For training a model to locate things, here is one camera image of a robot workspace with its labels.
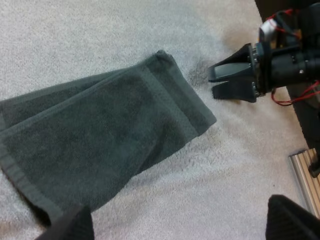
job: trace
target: gray carpet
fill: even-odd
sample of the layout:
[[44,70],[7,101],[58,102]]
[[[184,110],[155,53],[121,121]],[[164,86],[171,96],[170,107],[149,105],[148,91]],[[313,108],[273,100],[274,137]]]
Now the gray carpet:
[[[213,100],[207,83],[208,66],[257,40],[253,0],[4,0],[0,23],[0,100],[164,49],[217,118],[96,210],[96,239],[264,239],[272,194],[305,206],[288,161],[306,147],[293,108]],[[1,239],[34,239],[45,229],[2,172],[0,183]]]

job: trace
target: cable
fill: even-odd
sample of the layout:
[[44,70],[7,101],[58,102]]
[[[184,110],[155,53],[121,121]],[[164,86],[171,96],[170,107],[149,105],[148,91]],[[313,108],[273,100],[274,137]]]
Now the cable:
[[284,13],[284,14],[287,14],[287,15],[291,16],[293,14],[293,12],[294,12],[293,9],[287,9],[287,10],[284,10],[284,11],[278,11],[278,12],[274,13],[273,15],[271,15],[270,17],[267,17],[267,21],[269,21],[270,25],[272,27],[274,27],[275,30],[277,30],[279,32],[282,32],[284,34],[289,34],[289,35],[295,36],[296,38],[300,39],[301,37],[299,36],[299,34],[295,33],[289,26],[285,25],[287,29],[290,29],[290,31],[287,31],[283,27],[279,27],[278,26],[279,23],[277,23],[277,25],[275,26],[274,23],[272,21],[270,21],[271,19],[273,19],[273,20],[275,20],[275,22],[277,22],[277,20],[274,19],[274,18],[276,18],[276,17],[277,18],[281,18],[280,14]]
[[312,84],[311,86],[309,86],[306,90],[304,90],[304,92],[297,98],[292,99],[292,100],[287,100],[287,101],[279,101],[276,100],[275,98],[275,93],[276,93],[276,88],[274,88],[271,91],[271,99],[278,105],[283,106],[283,107],[287,107],[287,106],[291,106],[293,103],[305,100],[305,99],[309,99],[317,94],[320,94],[320,91],[315,91],[313,93],[309,93],[308,95],[306,95],[309,91],[314,90],[316,86],[318,86],[320,84],[320,81],[317,80],[314,84]]

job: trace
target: robotic arm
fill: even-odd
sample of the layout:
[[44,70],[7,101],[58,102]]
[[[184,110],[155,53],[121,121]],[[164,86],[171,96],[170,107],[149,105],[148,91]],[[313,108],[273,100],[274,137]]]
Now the robotic arm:
[[260,27],[254,47],[248,43],[208,70],[209,82],[223,82],[212,88],[215,99],[251,103],[276,88],[318,79],[320,3],[278,11]]

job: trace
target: folded towel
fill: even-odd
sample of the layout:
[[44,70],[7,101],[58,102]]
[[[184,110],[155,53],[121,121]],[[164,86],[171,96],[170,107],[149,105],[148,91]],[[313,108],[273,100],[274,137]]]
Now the folded towel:
[[54,222],[77,205],[101,207],[215,121],[159,51],[133,67],[1,102],[0,165]]

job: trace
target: towel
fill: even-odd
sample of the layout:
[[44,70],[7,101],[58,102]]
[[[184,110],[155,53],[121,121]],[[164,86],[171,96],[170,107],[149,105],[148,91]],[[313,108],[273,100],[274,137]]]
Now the towel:
[[216,121],[164,51],[5,100],[0,116],[0,165],[51,223],[101,207]]

